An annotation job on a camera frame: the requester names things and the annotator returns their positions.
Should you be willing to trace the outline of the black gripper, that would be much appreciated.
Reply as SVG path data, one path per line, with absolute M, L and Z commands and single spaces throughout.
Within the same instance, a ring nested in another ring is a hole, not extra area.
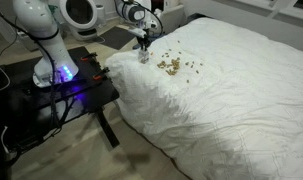
M 138 43 L 140 44 L 142 49 L 147 49 L 151 45 L 151 41 L 149 40 L 148 37 L 139 37 L 138 38 Z

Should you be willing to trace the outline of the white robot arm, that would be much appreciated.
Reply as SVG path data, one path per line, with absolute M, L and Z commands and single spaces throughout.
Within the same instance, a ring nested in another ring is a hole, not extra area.
M 62 39 L 58 22 L 48 0 L 12 0 L 13 9 L 26 34 L 36 42 L 42 58 L 34 66 L 33 82 L 40 88 L 72 81 L 79 68 L 72 60 Z M 148 30 L 156 29 L 151 0 L 114 0 L 118 15 L 133 23 L 129 30 L 145 40 Z M 93 30 L 98 22 L 94 0 L 58 0 L 58 10 L 73 34 Z

